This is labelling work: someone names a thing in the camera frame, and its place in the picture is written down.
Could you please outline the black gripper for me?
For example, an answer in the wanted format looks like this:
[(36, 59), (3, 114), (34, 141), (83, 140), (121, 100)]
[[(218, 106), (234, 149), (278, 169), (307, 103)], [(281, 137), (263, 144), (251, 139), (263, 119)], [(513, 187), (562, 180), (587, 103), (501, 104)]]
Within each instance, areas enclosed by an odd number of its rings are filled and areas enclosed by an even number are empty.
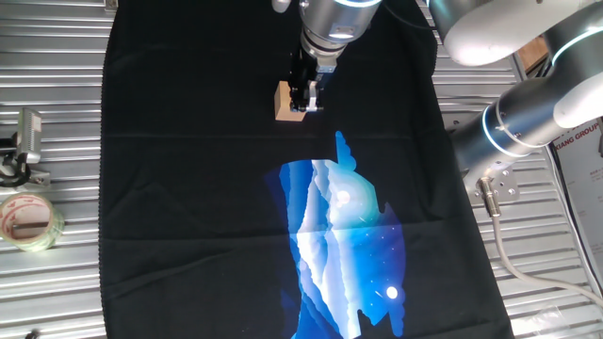
[(318, 59), (301, 46), (291, 57), (288, 77), (290, 108), (293, 112), (316, 113), (323, 109), (319, 98), (321, 88), (330, 80), (328, 72), (318, 69)]

